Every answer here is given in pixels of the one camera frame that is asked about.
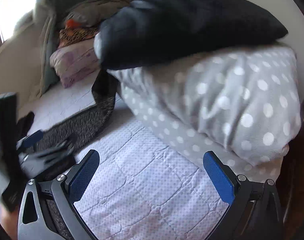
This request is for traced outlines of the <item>grey black knit sweater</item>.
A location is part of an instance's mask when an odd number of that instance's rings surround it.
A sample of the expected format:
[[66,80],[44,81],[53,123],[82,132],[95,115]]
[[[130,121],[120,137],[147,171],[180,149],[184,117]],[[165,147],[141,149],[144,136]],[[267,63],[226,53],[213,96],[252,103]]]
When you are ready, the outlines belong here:
[[34,114],[28,133],[43,133],[41,140],[25,152],[44,151],[72,137],[73,153],[79,154],[107,126],[115,107],[117,85],[107,71],[95,71],[70,88],[55,85],[39,100],[23,106],[21,116]]

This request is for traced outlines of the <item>white quilted bed cover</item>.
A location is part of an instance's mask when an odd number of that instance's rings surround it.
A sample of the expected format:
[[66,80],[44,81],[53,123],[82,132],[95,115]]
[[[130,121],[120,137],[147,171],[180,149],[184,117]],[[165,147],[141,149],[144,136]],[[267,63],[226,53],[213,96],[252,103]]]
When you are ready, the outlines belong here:
[[[130,111],[118,108],[110,121],[128,120]],[[178,239],[200,229],[198,238],[234,239],[243,202],[235,195],[223,215],[188,182],[200,173],[179,171],[165,158],[166,148],[142,128],[101,141],[110,154],[99,153],[100,163],[81,200],[73,204],[65,180],[75,162],[55,178],[30,179],[20,206],[19,239]]]

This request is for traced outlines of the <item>grey polka dot duvet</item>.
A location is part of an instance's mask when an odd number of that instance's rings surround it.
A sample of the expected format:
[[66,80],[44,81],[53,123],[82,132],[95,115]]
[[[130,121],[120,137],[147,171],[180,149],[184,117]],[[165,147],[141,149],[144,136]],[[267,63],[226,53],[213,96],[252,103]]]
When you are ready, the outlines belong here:
[[229,48],[113,70],[144,126],[196,165],[213,151],[236,174],[277,179],[301,128],[296,55],[288,46]]

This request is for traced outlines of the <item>purple floral folded blanket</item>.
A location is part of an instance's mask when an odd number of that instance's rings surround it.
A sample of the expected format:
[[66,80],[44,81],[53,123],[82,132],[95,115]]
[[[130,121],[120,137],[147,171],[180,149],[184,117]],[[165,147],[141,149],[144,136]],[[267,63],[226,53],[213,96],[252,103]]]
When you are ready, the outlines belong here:
[[71,87],[99,69],[93,43],[94,38],[84,40],[60,48],[51,55],[50,65],[64,88]]

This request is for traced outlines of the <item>orange patterned cloth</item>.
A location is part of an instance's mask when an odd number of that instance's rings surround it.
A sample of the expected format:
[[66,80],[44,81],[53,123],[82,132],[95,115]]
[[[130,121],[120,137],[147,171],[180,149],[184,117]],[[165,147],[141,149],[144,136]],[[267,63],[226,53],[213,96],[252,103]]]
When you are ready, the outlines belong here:
[[97,28],[84,27],[81,23],[69,19],[65,23],[65,28],[59,32],[59,46],[63,48],[81,41],[94,38],[99,33]]

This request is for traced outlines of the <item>olive brown pillow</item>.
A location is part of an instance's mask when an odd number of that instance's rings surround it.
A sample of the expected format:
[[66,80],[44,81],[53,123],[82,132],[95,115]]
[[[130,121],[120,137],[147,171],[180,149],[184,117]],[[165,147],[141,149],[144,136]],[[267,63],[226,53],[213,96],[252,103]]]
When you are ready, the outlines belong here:
[[85,0],[67,10],[63,20],[66,25],[68,20],[80,24],[81,27],[92,27],[111,17],[132,0]]

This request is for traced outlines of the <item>black pillow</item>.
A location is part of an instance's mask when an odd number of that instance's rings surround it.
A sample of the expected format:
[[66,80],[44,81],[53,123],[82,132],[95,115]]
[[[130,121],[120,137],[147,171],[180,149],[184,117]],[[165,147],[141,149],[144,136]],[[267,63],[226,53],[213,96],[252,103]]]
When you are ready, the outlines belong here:
[[134,0],[102,22],[93,46],[102,69],[120,70],[270,44],[287,33],[269,11],[247,0]]

